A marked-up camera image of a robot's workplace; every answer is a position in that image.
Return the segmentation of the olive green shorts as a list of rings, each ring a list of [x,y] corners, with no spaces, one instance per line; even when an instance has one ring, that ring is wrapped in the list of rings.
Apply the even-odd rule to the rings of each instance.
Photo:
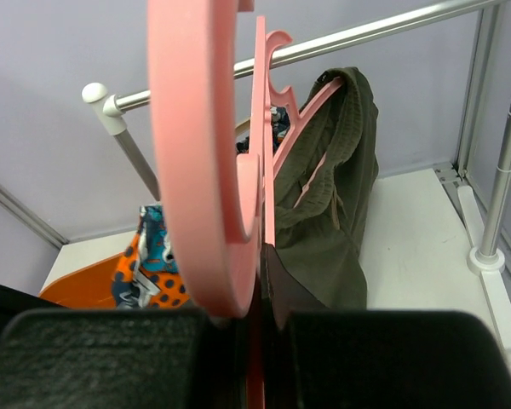
[[[332,68],[342,86],[310,118],[274,179],[276,248],[285,269],[321,303],[364,309],[367,283],[359,262],[376,159],[378,108],[356,67]]]

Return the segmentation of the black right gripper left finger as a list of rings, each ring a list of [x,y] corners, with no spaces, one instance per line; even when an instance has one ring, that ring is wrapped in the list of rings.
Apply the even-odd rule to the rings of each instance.
[[[197,309],[34,310],[0,338],[0,408],[240,408],[234,332]]]

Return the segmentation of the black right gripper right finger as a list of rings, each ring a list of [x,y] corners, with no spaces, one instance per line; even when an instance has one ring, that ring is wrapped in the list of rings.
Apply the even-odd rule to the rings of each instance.
[[[327,308],[261,251],[269,408],[511,408],[493,335],[459,311]]]

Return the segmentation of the colourful patterned shorts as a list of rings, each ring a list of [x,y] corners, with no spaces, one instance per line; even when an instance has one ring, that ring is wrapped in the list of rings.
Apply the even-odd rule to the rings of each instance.
[[[172,309],[191,301],[159,202],[140,208],[135,235],[112,274],[111,295],[117,309]]]

